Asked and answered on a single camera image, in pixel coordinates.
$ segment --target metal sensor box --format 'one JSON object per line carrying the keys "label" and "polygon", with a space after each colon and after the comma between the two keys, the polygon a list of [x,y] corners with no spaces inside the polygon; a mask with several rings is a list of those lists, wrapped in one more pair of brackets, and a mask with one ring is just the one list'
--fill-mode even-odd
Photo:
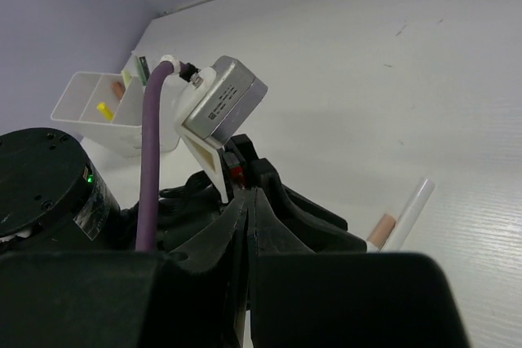
{"label": "metal sensor box", "polygon": [[215,148],[221,148],[267,94],[262,83],[239,60],[221,56],[211,66],[214,84],[184,126]]}

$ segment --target screw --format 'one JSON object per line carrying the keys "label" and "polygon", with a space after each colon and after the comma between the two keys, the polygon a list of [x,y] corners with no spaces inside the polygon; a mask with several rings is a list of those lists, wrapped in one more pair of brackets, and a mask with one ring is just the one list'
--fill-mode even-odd
{"label": "screw", "polygon": [[198,88],[199,86],[201,86],[201,84],[203,83],[203,78],[200,77],[198,74],[194,73],[191,77],[190,77],[190,81],[192,82],[192,84]]}
{"label": "screw", "polygon": [[51,209],[53,207],[55,203],[52,202],[52,200],[46,200],[42,203],[42,209],[44,211],[48,211],[49,209]]}

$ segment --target white tube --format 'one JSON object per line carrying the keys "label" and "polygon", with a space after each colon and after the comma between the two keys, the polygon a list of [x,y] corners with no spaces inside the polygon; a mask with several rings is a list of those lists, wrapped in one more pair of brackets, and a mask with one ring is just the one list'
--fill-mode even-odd
{"label": "white tube", "polygon": [[175,74],[178,74],[181,72],[181,62],[178,59],[176,59],[173,55],[163,55],[160,59],[160,63],[162,61],[168,61],[168,62],[172,63],[172,67],[174,67]]}
{"label": "white tube", "polygon": [[400,250],[415,222],[417,222],[424,205],[426,205],[433,193],[433,189],[435,189],[435,184],[427,178],[417,185],[414,194],[409,198],[408,203],[402,210],[395,229],[384,244],[383,252],[398,252]]}
{"label": "white tube", "polygon": [[366,252],[367,253],[378,253],[378,247],[369,241],[366,241]]}

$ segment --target yellow object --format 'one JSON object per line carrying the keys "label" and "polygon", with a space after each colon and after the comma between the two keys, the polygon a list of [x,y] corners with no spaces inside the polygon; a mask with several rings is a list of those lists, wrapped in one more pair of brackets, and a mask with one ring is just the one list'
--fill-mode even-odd
{"label": "yellow object", "polygon": [[107,120],[112,121],[114,119],[113,111],[108,108],[105,102],[100,102],[96,108],[101,112],[101,114],[105,116]]}
{"label": "yellow object", "polygon": [[129,87],[132,76],[131,73],[128,72],[126,69],[122,70],[122,78],[123,78],[123,84],[125,85],[125,88]]}

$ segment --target black cylindrical actuator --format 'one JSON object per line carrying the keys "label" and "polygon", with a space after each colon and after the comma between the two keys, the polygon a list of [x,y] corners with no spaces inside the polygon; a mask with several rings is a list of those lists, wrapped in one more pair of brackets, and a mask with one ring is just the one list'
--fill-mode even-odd
{"label": "black cylindrical actuator", "polygon": [[32,128],[0,136],[0,253],[114,249],[119,218],[71,135]]}

